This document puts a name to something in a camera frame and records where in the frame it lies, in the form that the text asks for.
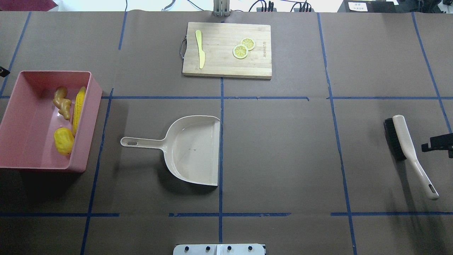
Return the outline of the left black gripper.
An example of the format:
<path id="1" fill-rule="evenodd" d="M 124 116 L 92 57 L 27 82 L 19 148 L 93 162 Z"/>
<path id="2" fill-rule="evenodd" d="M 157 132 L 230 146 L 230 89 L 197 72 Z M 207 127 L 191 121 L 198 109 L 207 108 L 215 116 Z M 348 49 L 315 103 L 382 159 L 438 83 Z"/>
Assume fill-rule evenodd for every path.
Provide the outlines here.
<path id="1" fill-rule="evenodd" d="M 10 71 L 4 67 L 0 67 L 0 77 L 6 78 L 10 74 Z"/>

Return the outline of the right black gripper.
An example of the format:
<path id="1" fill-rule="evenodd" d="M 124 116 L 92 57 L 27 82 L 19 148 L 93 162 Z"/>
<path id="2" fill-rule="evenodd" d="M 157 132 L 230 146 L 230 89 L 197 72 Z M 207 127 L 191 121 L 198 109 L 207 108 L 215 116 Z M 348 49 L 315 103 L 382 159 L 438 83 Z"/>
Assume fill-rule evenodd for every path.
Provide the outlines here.
<path id="1" fill-rule="evenodd" d="M 449 158 L 453 158 L 453 134 L 445 134 L 437 137 L 431 137 L 428 143 L 421 145 L 422 152 L 430 152 L 436 150 L 448 151 Z"/>

